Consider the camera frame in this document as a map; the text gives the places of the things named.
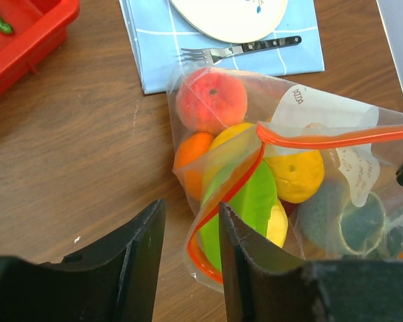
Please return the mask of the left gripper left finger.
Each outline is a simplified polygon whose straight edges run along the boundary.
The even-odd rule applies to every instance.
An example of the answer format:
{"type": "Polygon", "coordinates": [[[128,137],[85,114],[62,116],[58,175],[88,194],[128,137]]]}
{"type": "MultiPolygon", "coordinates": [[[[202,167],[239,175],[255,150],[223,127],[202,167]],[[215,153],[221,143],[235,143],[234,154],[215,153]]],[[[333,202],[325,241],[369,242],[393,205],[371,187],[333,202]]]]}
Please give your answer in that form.
{"type": "Polygon", "coordinates": [[[0,321],[152,321],[165,214],[157,199],[60,263],[0,256],[0,321]]]}

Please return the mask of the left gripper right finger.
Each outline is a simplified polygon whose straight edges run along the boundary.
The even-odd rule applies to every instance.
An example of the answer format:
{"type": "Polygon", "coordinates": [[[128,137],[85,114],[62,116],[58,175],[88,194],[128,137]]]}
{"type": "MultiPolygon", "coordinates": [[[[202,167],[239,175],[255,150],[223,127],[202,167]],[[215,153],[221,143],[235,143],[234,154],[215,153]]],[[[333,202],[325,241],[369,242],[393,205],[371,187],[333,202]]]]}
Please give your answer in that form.
{"type": "Polygon", "coordinates": [[[219,206],[229,321],[403,321],[403,260],[309,260],[219,206]]]}

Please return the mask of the green bell pepper toy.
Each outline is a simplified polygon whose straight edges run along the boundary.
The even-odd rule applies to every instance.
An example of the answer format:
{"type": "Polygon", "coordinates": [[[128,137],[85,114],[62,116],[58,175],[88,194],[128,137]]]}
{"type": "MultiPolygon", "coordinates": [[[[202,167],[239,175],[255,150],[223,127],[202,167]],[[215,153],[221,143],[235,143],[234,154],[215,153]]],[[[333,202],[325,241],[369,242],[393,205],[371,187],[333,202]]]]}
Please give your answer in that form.
{"type": "MultiPolygon", "coordinates": [[[[255,231],[265,236],[271,209],[277,202],[277,187],[273,173],[262,161],[246,184],[228,204],[237,215],[255,231]]],[[[221,271],[219,216],[215,215],[200,230],[200,238],[206,258],[221,271]]]]}

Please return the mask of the clear zip top bag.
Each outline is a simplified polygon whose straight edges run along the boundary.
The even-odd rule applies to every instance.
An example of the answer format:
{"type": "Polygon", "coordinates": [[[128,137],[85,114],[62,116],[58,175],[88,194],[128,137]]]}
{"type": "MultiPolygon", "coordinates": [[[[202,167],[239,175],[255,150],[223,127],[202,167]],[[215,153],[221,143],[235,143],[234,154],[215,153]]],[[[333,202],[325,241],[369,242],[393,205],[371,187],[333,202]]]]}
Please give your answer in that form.
{"type": "Polygon", "coordinates": [[[198,282],[222,290],[221,202],[285,259],[403,258],[403,113],[196,63],[167,98],[198,282]]]}

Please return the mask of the orange yellow mango toy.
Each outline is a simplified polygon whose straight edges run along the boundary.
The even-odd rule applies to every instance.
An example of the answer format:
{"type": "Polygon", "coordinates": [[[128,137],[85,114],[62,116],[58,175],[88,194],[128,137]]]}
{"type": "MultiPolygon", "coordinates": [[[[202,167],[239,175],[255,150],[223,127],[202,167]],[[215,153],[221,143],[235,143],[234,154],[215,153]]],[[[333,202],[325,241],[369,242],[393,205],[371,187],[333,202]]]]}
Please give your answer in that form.
{"type": "Polygon", "coordinates": [[[278,197],[288,203],[307,201],[324,180],[324,162],[318,150],[272,156],[264,161],[275,178],[278,197]]]}

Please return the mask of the orange tangerine toy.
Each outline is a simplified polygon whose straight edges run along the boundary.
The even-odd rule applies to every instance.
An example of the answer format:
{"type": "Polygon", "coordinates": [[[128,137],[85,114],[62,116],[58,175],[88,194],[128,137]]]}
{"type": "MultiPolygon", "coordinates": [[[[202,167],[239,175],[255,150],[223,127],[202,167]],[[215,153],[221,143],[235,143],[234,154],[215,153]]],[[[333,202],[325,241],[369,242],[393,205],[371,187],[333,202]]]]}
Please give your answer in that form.
{"type": "Polygon", "coordinates": [[[198,201],[202,196],[202,172],[188,166],[209,150],[214,138],[210,133],[196,132],[181,143],[175,154],[173,170],[177,172],[185,192],[198,201]]]}

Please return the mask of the peach toy fruit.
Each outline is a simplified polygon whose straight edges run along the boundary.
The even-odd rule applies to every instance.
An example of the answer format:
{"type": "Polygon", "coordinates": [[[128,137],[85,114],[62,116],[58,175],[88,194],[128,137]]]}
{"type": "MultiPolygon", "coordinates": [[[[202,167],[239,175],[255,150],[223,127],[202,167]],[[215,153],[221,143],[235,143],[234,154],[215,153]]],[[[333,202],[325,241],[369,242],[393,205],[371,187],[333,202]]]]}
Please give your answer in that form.
{"type": "Polygon", "coordinates": [[[241,123],[247,107],[243,82],[208,68],[187,76],[176,96],[176,110],[182,123],[193,131],[211,134],[241,123]]]}

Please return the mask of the yellow lemon toy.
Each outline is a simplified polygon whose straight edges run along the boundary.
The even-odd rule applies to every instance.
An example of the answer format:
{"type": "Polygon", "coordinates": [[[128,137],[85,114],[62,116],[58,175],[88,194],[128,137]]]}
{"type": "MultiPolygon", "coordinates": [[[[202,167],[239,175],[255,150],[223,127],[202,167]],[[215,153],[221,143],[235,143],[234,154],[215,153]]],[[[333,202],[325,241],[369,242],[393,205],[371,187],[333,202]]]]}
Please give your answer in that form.
{"type": "Polygon", "coordinates": [[[271,209],[270,218],[267,224],[266,238],[273,244],[282,248],[287,238],[287,230],[287,214],[280,200],[278,200],[271,209]]]}

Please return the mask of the yellow banana toy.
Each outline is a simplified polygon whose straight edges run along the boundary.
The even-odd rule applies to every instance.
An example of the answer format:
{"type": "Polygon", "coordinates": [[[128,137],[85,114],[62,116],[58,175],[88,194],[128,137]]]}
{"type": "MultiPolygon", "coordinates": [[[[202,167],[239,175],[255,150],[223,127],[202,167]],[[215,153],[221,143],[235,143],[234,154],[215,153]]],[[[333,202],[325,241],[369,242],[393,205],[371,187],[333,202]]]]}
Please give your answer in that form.
{"type": "Polygon", "coordinates": [[[233,125],[220,134],[212,142],[208,151],[208,160],[222,160],[229,162],[243,154],[252,140],[252,132],[243,134],[250,129],[253,123],[239,123],[233,125]]]}

